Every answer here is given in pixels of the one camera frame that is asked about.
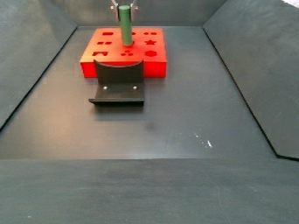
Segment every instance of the dark gray surface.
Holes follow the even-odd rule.
[[[76,25],[47,0],[0,0],[0,129]]]
[[[95,108],[97,79],[79,28],[0,134],[0,158],[272,158],[200,27],[164,28],[168,76],[145,79],[144,107]]]
[[[299,158],[299,10],[280,0],[228,0],[204,30],[276,154]]]
[[[79,25],[117,25],[109,0],[52,0]],[[140,0],[135,25],[203,25],[227,0]],[[133,1],[116,1],[131,4]]]
[[[296,224],[298,172],[277,159],[3,160],[1,222]]]

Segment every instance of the shape-shaped hole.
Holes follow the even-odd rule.
[[[144,55],[148,56],[148,57],[153,57],[153,56],[156,56],[156,52],[155,51],[147,51],[144,53]]]
[[[149,39],[149,40],[145,41],[145,44],[147,44],[148,46],[153,46],[153,45],[155,45],[155,42],[156,42],[156,41],[152,41],[152,40]]]
[[[92,56],[99,56],[99,55],[103,55],[103,56],[108,56],[108,52],[93,52],[92,53]]]
[[[113,35],[113,32],[112,31],[104,31],[103,32],[103,36],[112,36]]]

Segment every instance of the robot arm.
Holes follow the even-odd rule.
[[[137,11],[136,0],[129,5],[119,5],[116,0],[111,0],[112,6],[109,9],[116,14],[116,21],[120,24],[121,29],[121,39],[123,45],[131,46],[133,44],[132,39],[132,21],[133,21],[133,14]]]

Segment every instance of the red block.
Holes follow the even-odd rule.
[[[96,29],[80,58],[85,78],[96,78],[93,60],[111,66],[128,66],[144,60],[144,77],[164,78],[167,55],[164,31],[160,28],[133,28],[135,43],[123,46],[120,28]]]

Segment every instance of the bin floor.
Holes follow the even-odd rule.
[[[80,27],[0,134],[0,158],[273,158],[200,27],[164,27],[165,79],[144,80],[143,107],[95,107],[97,79]]]

